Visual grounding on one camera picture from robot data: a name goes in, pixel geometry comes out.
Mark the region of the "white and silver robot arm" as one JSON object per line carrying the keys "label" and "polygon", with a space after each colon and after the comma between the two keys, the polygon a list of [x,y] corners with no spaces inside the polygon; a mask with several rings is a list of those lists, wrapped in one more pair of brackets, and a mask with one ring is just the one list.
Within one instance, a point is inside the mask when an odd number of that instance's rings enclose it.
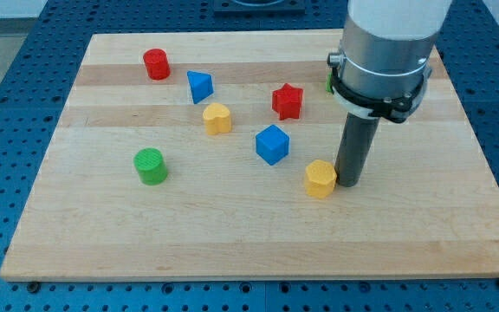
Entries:
{"label": "white and silver robot arm", "polygon": [[404,122],[420,105],[451,0],[350,0],[327,57],[334,98],[365,120]]}

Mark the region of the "green block behind arm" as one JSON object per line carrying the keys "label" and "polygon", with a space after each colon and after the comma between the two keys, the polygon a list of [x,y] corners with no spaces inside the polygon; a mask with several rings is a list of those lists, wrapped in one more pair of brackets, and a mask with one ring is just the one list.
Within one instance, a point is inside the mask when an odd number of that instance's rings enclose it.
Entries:
{"label": "green block behind arm", "polygon": [[333,87],[332,87],[332,74],[331,73],[327,74],[325,89],[330,94],[332,94],[334,92]]}

